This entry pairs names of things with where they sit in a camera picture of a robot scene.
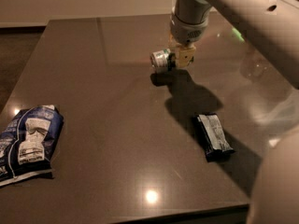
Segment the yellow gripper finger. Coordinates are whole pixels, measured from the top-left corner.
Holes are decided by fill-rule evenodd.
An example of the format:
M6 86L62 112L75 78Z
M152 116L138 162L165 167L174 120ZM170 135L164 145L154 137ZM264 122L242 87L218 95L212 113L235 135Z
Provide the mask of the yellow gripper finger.
M196 52L196 47L194 44L187 46L176 44L173 48L173 51L176 68L184 68L192 63L194 53Z

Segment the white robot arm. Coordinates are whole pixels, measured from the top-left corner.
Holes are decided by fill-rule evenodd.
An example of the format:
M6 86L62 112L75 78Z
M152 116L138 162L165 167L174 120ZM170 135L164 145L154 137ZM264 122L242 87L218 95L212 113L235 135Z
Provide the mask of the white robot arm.
M299 18L293 0L177 0L171 34L197 41L211 7L230 22L280 74L299 88ZM299 224L299 126L263 158L251 193L247 224Z

